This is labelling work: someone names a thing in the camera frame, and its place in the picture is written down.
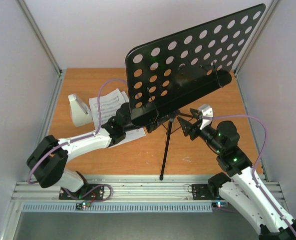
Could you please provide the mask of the white grey metronome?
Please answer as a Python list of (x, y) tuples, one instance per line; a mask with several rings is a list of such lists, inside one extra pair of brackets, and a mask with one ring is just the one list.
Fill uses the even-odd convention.
[(75, 93), (68, 96), (70, 117), (75, 127), (81, 127), (93, 122), (88, 105)]

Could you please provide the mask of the black tripod music stand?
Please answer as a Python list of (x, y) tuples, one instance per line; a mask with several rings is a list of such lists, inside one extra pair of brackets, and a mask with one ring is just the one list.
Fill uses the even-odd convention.
[[(233, 105), (236, 97), (230, 86), (236, 82), (233, 64), (266, 9), (259, 4), (239, 12), (191, 27), (134, 48), (126, 57), (126, 75), (131, 122), (145, 128), (157, 120), (165, 122), (165, 152), (159, 180), (175, 156), (217, 162), (216, 153), (201, 139), (184, 136), (177, 117), (191, 123), (190, 109), (210, 105), (216, 128), (221, 117), (237, 127), (240, 114)], [(222, 172), (218, 165), (215, 172)]]

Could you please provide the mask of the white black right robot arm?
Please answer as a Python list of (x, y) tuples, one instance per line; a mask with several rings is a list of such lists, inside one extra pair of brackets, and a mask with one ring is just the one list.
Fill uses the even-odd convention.
[(256, 172), (256, 167), (239, 148), (240, 135), (230, 120), (221, 117), (216, 128), (210, 106), (192, 109), (191, 123), (178, 118), (184, 136), (201, 138), (217, 155), (222, 172), (208, 180), (213, 198), (230, 203), (253, 227), (261, 240), (296, 240), (296, 219), (281, 206)]

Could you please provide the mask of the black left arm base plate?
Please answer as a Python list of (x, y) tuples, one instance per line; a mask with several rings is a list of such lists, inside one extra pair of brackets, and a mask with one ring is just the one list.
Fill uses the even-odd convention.
[(101, 201), (107, 187), (102, 184), (87, 184), (79, 189), (77, 192), (66, 191), (64, 188), (60, 188), (58, 198), (60, 200), (78, 200), (78, 201)]

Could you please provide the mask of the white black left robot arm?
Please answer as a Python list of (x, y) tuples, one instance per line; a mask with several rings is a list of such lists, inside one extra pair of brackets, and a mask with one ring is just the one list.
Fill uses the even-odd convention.
[(42, 188), (59, 186), (83, 199), (89, 191), (86, 180), (80, 173), (67, 169), (66, 163), (88, 152), (115, 146), (126, 138), (126, 132), (136, 129), (139, 127), (131, 122), (129, 103), (124, 103), (99, 132), (61, 139), (48, 135), (26, 162), (30, 169), (27, 182), (38, 183)]

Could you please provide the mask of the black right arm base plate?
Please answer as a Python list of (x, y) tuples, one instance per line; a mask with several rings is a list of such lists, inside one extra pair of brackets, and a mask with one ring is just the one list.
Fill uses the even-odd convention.
[(219, 196), (214, 196), (207, 184), (191, 184), (188, 185), (187, 190), (192, 194), (193, 200), (209, 200), (218, 201), (221, 200)]

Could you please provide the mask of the white sheet music page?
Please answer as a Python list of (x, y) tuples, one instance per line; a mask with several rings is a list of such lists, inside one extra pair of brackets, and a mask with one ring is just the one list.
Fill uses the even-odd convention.
[[(115, 110), (118, 110), (123, 103), (129, 103), (129, 98), (125, 91), (120, 91), (118, 88), (115, 91), (117, 92), (118, 96), (118, 101), (115, 104)], [(122, 140), (120, 143), (116, 144), (115, 146), (122, 145), (145, 136), (146, 134), (143, 128), (127, 131), (125, 139)]]
[[(118, 101), (117, 92), (114, 90), (111, 93), (101, 96), (100, 99), (101, 124), (106, 123), (112, 116), (116, 114), (115, 104)], [(92, 119), (95, 128), (99, 126), (99, 113), (97, 97), (89, 99), (89, 106), (92, 113)]]

